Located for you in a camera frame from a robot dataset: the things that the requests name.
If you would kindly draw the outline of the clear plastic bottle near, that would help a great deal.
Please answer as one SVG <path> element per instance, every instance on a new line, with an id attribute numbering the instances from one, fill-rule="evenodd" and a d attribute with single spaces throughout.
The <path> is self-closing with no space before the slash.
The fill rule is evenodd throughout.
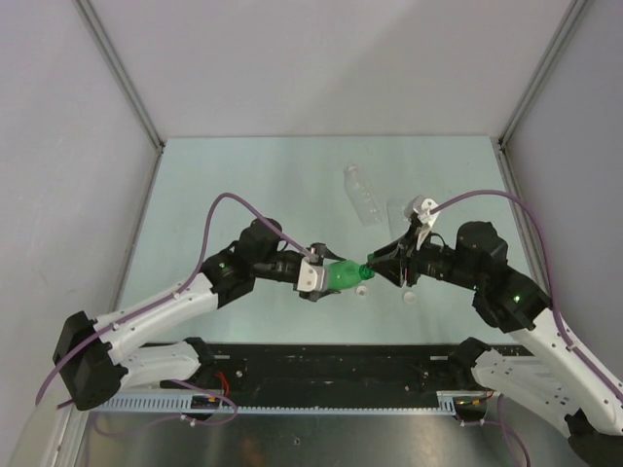
<path id="1" fill-rule="evenodd" d="M 390 240 L 402 237 L 411 227 L 411 202 L 404 198 L 390 198 L 386 203 L 386 216 Z"/>

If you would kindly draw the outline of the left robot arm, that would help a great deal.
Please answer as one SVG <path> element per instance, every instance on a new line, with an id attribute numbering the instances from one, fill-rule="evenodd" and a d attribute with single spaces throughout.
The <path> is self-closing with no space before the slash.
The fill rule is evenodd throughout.
<path id="1" fill-rule="evenodd" d="M 281 249 L 284 235 L 275 220 L 253 221 L 239 238 L 201 260 L 190 278 L 132 307 L 96 318 L 79 311 L 60 332 L 53 362 L 71 403 L 95 409 L 126 387 L 160 379 L 209 386 L 214 356 L 200 338 L 165 346 L 150 340 L 192 318 L 208 314 L 252 292 L 257 280 L 288 283 L 303 300 L 333 294 L 330 271 L 344 263 L 325 244 L 305 255 Z"/>

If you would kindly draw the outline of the white bottle cap right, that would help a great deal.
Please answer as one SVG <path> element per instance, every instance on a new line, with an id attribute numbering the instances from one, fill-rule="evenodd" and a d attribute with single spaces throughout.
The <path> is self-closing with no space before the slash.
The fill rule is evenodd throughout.
<path id="1" fill-rule="evenodd" d="M 416 294 L 412 291 L 406 291 L 403 295 L 403 301 L 406 304 L 411 304 L 416 300 Z"/>

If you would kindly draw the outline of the green bottle cap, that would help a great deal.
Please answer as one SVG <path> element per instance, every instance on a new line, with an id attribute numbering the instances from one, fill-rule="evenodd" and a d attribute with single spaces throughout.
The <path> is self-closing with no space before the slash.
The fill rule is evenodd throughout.
<path id="1" fill-rule="evenodd" d="M 370 280 L 375 277 L 375 272 L 366 265 L 361 265 L 358 270 L 359 277 L 362 281 Z"/>

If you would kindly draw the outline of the clear plastic bottle far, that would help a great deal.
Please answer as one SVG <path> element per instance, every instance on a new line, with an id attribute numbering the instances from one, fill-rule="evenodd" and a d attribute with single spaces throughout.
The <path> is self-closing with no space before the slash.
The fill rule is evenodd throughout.
<path id="1" fill-rule="evenodd" d="M 344 169 L 344 188 L 363 226 L 375 226 L 384 220 L 384 213 L 378 202 L 376 190 L 362 167 L 349 164 Z"/>

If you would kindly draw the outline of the aluminium corner post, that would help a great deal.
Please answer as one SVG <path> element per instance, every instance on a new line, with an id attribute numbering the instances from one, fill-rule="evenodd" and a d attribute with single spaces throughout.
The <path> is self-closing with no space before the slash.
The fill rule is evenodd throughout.
<path id="1" fill-rule="evenodd" d="M 129 105 L 130 110 L 138 120 L 140 127 L 149 139 L 151 145 L 160 153 L 165 146 L 149 112 L 141 98 L 124 62 L 113 44 L 92 1 L 73 0 L 72 4 L 77 10 L 86 29 L 92 36 L 95 46 L 98 48 L 106 66 L 114 81 Z"/>
<path id="2" fill-rule="evenodd" d="M 563 18 L 546 46 L 534 71 L 531 73 L 527 86 L 503 127 L 500 136 L 497 138 L 497 145 L 500 148 L 506 148 L 510 143 L 519 125 L 529 113 L 535 100 L 541 93 L 550 75 L 553 73 L 555 66 L 562 57 L 568 43 L 583 20 L 583 17 L 593 4 L 594 2 L 590 0 L 573 0 L 569 3 Z"/>

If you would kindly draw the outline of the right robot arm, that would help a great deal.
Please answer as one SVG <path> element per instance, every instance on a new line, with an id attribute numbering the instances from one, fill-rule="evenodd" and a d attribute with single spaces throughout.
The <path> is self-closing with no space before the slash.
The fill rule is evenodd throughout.
<path id="1" fill-rule="evenodd" d="M 516 368 L 474 338 L 460 344 L 449 366 L 460 390 L 490 388 L 556 428 L 589 466 L 622 463 L 622 399 L 596 375 L 603 365 L 579 343 L 565 343 L 553 302 L 528 276 L 507 262 L 508 245 L 487 222 L 467 222 L 454 247 L 417 243 L 413 224 L 399 239 L 369 254 L 367 266 L 394 285 L 413 286 L 427 276 L 473 291 L 472 305 L 484 322 L 510 336 L 544 366 L 540 375 Z M 585 366 L 582 358 L 589 358 Z"/>

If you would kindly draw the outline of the green plastic bottle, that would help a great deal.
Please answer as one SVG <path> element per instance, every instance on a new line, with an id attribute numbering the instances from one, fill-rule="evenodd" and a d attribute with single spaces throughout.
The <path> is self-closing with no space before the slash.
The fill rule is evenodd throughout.
<path id="1" fill-rule="evenodd" d="M 328 272 L 328 290 L 343 291 L 355 288 L 361 282 L 358 264 L 352 260 L 331 263 L 326 266 Z"/>

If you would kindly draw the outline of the right aluminium corner post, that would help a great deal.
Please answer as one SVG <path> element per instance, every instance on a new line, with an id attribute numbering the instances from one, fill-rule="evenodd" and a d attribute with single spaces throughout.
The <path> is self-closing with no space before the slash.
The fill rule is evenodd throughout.
<path id="1" fill-rule="evenodd" d="M 550 75 L 553 73 L 555 66 L 562 57 L 568 43 L 583 20 L 583 17 L 593 4 L 594 2 L 590 0 L 573 0 L 569 3 L 563 18 L 546 46 L 534 71 L 531 73 L 527 86 L 503 127 L 500 136 L 497 138 L 497 145 L 500 148 L 506 148 L 510 143 L 519 125 L 529 113 L 535 100 L 541 93 Z"/>

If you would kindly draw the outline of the left aluminium corner post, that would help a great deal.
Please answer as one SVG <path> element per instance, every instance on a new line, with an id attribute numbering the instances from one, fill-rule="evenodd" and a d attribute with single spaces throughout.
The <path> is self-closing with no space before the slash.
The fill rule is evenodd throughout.
<path id="1" fill-rule="evenodd" d="M 141 98 L 124 62 L 113 44 L 92 1 L 73 0 L 72 4 L 77 10 L 86 29 L 92 36 L 95 46 L 98 48 L 106 66 L 114 81 L 129 105 L 130 110 L 138 120 L 140 127 L 149 139 L 151 145 L 160 153 L 165 146 L 149 112 Z"/>

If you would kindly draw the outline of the clear plastic bottle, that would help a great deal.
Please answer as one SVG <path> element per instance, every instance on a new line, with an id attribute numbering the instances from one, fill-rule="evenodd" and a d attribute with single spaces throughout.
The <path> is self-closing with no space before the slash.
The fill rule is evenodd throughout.
<path id="1" fill-rule="evenodd" d="M 378 202 L 376 190 L 362 167 L 349 164 L 344 169 L 344 188 L 363 226 L 375 226 L 384 220 L 384 213 Z"/>
<path id="2" fill-rule="evenodd" d="M 411 227 L 411 202 L 404 198 L 390 198 L 386 203 L 386 216 L 390 240 L 402 237 Z"/>

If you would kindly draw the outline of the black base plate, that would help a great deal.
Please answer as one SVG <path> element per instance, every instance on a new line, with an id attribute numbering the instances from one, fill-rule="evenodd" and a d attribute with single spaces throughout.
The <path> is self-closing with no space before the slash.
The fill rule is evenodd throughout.
<path id="1" fill-rule="evenodd" d="M 470 373 L 488 350 L 474 339 L 457 345 L 219 343 L 210 349 L 212 361 L 187 381 L 203 389 L 223 389 L 233 401 L 271 394 L 305 402 L 450 392 L 481 404 L 493 394 Z"/>

